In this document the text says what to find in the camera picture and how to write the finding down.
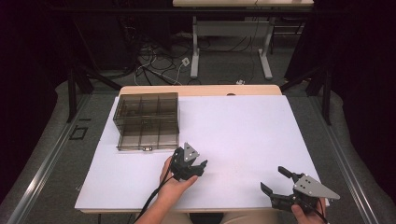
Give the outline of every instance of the dark curtain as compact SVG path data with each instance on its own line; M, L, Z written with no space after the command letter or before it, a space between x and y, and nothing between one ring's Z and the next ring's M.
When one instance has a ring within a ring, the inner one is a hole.
M332 71L351 142L379 186L396 202L396 19L391 1L315 1L346 15L309 19L285 78L316 66Z
M66 81L48 21L36 1L0 2L0 202L30 158Z

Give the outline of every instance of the clear plastic box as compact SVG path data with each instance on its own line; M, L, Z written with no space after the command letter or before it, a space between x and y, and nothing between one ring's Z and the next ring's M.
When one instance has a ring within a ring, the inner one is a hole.
M177 92L121 95L113 120L120 132L119 150L178 147Z

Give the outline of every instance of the metal rail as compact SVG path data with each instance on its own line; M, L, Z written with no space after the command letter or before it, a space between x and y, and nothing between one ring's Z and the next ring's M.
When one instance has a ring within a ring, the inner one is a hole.
M64 129L62 130L62 133L58 138L54 148L49 152L46 159L44 159L43 163L41 164L40 168L35 174L35 177L33 178L29 187L23 194L14 212L11 214L7 224L23 223L24 220L29 215L30 210L33 208L35 204L35 200L37 199L38 195L40 194L40 191L44 188L44 185L46 184L48 178L50 177L50 173L54 168L56 161L61 156L70 133L72 132L73 128L76 126L75 123L77 122L77 117L79 113L82 111L82 108L84 108L87 105L90 98L91 98L90 95L83 95L82 98L80 99L78 104L78 112L75 115L75 118L70 123L65 124Z

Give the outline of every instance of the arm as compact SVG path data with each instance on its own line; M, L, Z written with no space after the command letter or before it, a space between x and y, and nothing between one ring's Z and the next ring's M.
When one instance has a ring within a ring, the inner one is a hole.
M320 198L320 202L317 203L317 210L326 217L326 204L324 198ZM323 224L323 220L317 214L314 212L305 214L298 204L292 205L291 211L299 224Z
M165 162L165 165L163 166L160 182L166 175L170 160L171 158L168 158ZM169 181L167 181L166 184L160 189L157 200L146 211L146 213L136 221L136 224L161 223L172 206L175 205L175 203L180 199L183 192L193 183L195 183L195 181L198 179L198 176L195 175L186 181L178 182L172 177L172 174L169 173L166 179L169 179Z

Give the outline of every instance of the desk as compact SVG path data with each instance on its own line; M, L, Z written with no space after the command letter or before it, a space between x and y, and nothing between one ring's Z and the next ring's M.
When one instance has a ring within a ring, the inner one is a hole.
M174 7L291 7L307 8L314 5L313 0L174 0ZM192 60L191 77L198 77L198 36L255 36L264 37L259 49L262 71L266 79L272 79L267 53L275 18L268 21L198 21L192 18Z
M282 165L318 180L318 174L285 96L277 86L125 87L120 94L179 92L179 143L189 142L208 160L204 175L174 210L224 212L265 209L275 193L292 194ZM139 212L159 184L163 162L173 150L120 152L113 105L75 208L84 213Z

